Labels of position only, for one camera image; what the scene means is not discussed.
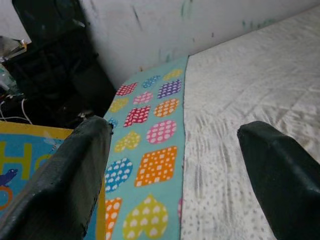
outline wrinkled sheet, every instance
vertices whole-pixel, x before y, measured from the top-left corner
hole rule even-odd
[[[257,120],[320,162],[320,6],[189,58],[182,240],[275,240],[237,138]]]

